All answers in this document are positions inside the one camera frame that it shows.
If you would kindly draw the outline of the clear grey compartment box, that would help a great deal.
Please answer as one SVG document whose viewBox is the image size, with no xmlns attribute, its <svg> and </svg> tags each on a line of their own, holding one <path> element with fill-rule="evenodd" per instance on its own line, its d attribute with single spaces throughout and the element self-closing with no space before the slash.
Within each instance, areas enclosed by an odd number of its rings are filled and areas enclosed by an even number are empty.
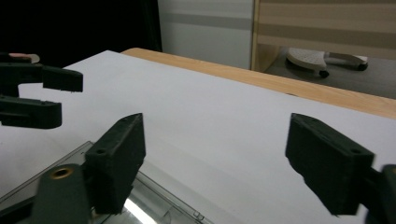
<svg viewBox="0 0 396 224">
<path fill-rule="evenodd" d="M 29 224 L 39 177 L 49 169 L 67 163 L 84 162 L 88 141 L 14 190 L 0 197 L 0 224 Z M 214 224 L 210 219 L 139 172 L 123 210 L 117 215 L 99 215 L 92 210 L 90 224 Z"/>
</svg>

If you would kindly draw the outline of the white chair base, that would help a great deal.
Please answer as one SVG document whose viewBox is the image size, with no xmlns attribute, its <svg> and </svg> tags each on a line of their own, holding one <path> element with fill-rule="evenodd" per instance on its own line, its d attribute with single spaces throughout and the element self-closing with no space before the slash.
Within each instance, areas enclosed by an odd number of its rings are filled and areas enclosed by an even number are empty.
<svg viewBox="0 0 396 224">
<path fill-rule="evenodd" d="M 358 71 L 364 71 L 368 67 L 368 58 L 365 56 L 312 49 L 289 48 L 286 54 L 286 61 L 302 68 L 316 71 L 322 78 L 326 78 L 329 76 L 325 61 L 328 57 L 354 63 Z"/>
</svg>

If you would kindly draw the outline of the white table sheet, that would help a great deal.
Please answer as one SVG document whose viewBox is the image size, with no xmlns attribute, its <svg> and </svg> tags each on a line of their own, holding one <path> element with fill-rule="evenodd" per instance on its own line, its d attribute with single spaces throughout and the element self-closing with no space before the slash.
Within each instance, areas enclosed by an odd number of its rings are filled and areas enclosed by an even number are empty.
<svg viewBox="0 0 396 224">
<path fill-rule="evenodd" d="M 332 216 L 290 167 L 294 113 L 366 147 L 376 167 L 396 163 L 396 119 L 112 51 L 75 69 L 84 76 L 81 92 L 21 86 L 23 97 L 61 103 L 63 123 L 0 125 L 0 197 L 134 113 L 144 116 L 142 172 L 216 224 L 362 224 L 362 216 Z"/>
</svg>

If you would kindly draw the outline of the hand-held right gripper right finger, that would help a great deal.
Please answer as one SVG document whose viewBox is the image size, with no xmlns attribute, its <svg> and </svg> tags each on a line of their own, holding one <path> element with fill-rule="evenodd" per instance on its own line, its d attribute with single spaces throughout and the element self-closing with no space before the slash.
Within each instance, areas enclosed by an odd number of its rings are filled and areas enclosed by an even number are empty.
<svg viewBox="0 0 396 224">
<path fill-rule="evenodd" d="M 319 119 L 293 113 L 285 155 L 333 215 L 354 215 L 375 154 Z"/>
</svg>

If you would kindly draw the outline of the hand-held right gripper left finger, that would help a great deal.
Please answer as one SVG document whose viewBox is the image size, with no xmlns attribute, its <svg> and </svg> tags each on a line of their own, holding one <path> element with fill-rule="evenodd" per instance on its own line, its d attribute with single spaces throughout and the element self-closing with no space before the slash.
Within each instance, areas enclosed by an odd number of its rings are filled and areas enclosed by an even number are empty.
<svg viewBox="0 0 396 224">
<path fill-rule="evenodd" d="M 118 120 L 85 154 L 90 202 L 98 214 L 119 214 L 146 156 L 143 114 Z"/>
</svg>

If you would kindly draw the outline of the wooden desk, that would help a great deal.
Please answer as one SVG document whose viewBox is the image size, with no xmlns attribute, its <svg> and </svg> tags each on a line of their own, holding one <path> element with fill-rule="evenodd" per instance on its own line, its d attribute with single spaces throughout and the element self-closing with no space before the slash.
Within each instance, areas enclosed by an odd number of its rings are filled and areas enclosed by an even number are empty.
<svg viewBox="0 0 396 224">
<path fill-rule="evenodd" d="M 396 60 L 396 0 L 254 0 L 250 68 L 281 47 Z"/>
</svg>

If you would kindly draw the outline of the white cabinet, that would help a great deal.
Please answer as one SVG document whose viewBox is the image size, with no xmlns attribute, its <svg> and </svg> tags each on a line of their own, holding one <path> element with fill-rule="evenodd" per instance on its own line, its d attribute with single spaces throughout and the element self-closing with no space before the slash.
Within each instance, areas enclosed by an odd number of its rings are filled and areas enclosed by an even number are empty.
<svg viewBox="0 0 396 224">
<path fill-rule="evenodd" d="M 158 0 L 163 51 L 248 69 L 254 0 Z"/>
</svg>

